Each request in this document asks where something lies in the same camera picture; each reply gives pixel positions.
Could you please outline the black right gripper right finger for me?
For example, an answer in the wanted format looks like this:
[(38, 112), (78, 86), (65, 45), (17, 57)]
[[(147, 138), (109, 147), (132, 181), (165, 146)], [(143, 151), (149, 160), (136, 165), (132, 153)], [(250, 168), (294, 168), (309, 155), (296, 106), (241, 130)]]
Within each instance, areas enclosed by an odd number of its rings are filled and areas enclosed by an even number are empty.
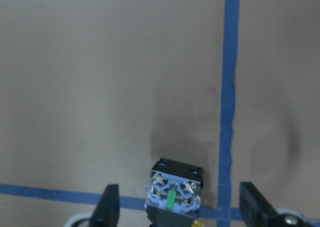
[(247, 227), (280, 227), (281, 216), (252, 182), (239, 184), (239, 210)]

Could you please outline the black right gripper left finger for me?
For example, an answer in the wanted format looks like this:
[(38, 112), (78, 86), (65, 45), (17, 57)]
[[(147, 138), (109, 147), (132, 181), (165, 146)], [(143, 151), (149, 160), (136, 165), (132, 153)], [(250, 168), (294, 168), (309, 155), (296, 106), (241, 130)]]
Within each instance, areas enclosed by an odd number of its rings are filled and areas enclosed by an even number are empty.
[(89, 220), (90, 227), (116, 227), (120, 218), (118, 184), (108, 184)]

